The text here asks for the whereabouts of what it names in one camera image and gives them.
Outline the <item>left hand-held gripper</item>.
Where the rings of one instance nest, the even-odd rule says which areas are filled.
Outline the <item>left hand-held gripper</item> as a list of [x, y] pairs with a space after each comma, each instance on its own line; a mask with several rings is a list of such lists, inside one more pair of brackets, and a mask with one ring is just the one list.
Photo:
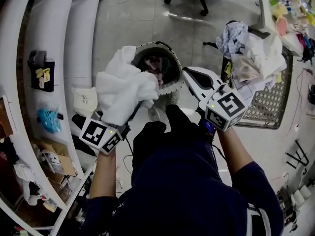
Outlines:
[[141, 104], [142, 102], [136, 106], [128, 121], [122, 126], [106, 124], [100, 120], [78, 115], [79, 139], [89, 147], [109, 154], [119, 142], [126, 139], [131, 130], [128, 123], [133, 120]]

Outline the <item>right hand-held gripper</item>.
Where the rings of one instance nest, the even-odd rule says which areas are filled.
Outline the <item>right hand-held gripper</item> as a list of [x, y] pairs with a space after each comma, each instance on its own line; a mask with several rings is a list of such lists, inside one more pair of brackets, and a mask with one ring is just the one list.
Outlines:
[[242, 96], [213, 71], [194, 66], [184, 67], [182, 77], [191, 94], [198, 100], [201, 116], [217, 129], [224, 132], [244, 116], [248, 107]]

